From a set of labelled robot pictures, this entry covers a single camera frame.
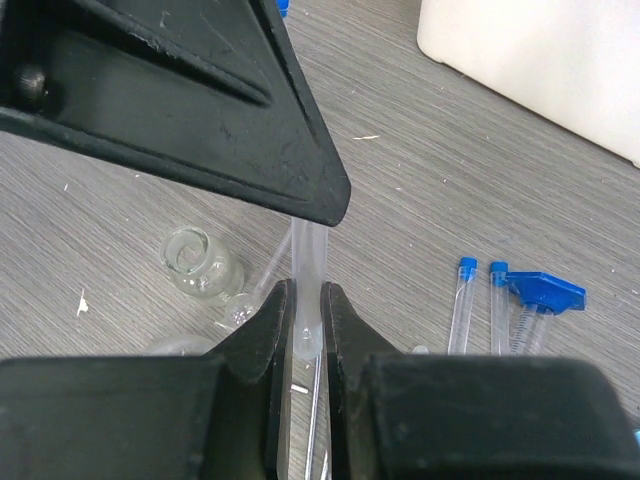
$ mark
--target blue cap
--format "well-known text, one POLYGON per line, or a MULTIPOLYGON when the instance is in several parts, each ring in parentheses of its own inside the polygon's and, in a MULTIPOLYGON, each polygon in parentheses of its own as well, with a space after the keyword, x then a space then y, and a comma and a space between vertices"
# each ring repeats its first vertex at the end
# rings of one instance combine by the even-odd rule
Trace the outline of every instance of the blue cap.
POLYGON ((280 9, 282 18, 286 17, 289 11, 289 0, 278 0, 278 8, 280 9))
POLYGON ((520 303, 538 305, 538 313, 560 315, 566 310, 584 310, 587 291, 544 272, 508 272, 509 290, 520 303))
POLYGON ((462 257, 460 259, 458 275, 460 275, 465 282, 468 282, 476 276, 477 269, 478 260, 473 257, 462 257))
POLYGON ((503 275, 491 275, 491 283, 496 287, 504 287, 507 284, 506 274, 509 271, 507 262, 491 262, 489 273, 502 273, 503 275))

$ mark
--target white box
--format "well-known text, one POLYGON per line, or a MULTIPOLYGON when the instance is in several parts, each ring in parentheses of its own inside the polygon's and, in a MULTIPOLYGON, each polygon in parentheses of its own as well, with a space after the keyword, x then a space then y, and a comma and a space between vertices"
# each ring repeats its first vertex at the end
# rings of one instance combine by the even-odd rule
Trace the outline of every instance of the white box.
POLYGON ((422 0, 418 45, 640 167, 640 0, 422 0))

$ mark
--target screw head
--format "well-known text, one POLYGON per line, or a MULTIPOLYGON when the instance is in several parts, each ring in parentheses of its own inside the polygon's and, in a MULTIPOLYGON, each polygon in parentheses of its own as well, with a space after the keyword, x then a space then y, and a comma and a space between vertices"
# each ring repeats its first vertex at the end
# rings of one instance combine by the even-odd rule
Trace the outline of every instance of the screw head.
POLYGON ((16 90, 20 98, 33 108, 39 108, 47 94, 46 75, 39 65, 25 64, 16 70, 16 90))

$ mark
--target glass vial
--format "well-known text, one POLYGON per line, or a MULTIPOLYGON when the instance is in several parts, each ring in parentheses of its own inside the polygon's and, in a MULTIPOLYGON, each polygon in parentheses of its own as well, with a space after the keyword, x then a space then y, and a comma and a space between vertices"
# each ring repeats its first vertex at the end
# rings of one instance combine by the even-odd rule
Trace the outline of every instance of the glass vial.
POLYGON ((225 306, 242 291, 244 270, 238 259, 197 227, 171 232, 162 242, 160 258, 178 290, 209 305, 225 306))
POLYGON ((176 335, 151 345, 145 352, 149 357, 200 356, 212 350, 216 342, 196 335, 176 335))

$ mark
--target transparent tube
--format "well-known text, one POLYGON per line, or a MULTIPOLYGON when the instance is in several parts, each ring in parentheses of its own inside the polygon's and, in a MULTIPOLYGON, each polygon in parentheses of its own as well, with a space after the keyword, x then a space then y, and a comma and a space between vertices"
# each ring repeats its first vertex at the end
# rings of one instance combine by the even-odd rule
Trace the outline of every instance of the transparent tube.
POLYGON ((293 352, 302 360, 313 360, 322 351, 320 290, 327 275, 328 241, 327 227, 291 219, 291 267, 297 292, 293 352))
POLYGON ((222 323, 225 326, 231 328, 238 328, 240 325, 244 324, 247 320, 253 317, 265 300, 266 295, 268 295, 268 289, 271 287, 273 277, 278 271, 278 267, 282 262, 282 259, 286 255, 289 250, 289 246, 291 245, 291 227, 287 230, 284 238, 278 245, 276 252, 271 257, 267 268, 265 269, 262 277, 258 281, 256 288, 252 293, 240 293, 235 297, 231 298, 227 303, 227 308, 224 312, 224 318, 222 323))
POLYGON ((472 258, 465 257, 460 261, 453 318, 451 319, 451 333, 447 348, 449 355, 464 355, 467 352, 477 266, 478 262, 472 258))
POLYGON ((522 307, 516 333, 511 342, 513 355, 538 355, 544 348, 552 315, 538 313, 538 305, 527 303, 522 307))
POLYGON ((491 272, 491 353, 509 353, 509 289, 504 271, 491 272))

